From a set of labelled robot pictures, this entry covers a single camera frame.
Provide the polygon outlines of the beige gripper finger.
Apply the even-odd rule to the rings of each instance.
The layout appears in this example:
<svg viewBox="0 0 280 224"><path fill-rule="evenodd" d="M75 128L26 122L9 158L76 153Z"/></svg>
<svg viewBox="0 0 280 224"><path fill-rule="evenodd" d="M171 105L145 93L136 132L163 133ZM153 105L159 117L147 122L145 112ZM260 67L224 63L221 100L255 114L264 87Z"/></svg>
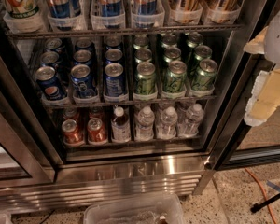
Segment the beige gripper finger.
<svg viewBox="0 0 280 224"><path fill-rule="evenodd" d="M270 72L259 72L245 108L244 121L251 127L260 126L278 106L280 106L280 65Z"/></svg>
<svg viewBox="0 0 280 224"><path fill-rule="evenodd" d="M268 26L264 27L252 40L244 45L243 51L250 54L265 54L265 38Z"/></svg>

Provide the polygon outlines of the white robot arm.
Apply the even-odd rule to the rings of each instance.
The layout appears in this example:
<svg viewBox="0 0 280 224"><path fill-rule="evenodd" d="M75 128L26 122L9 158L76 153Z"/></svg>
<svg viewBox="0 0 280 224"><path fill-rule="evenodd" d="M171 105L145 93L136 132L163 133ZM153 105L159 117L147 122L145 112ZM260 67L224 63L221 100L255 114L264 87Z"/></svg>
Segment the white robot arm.
<svg viewBox="0 0 280 224"><path fill-rule="evenodd" d="M260 126L280 106L280 10L254 39L244 46L250 54L263 54L277 65L270 72L260 71L255 79L244 121L251 127Z"/></svg>

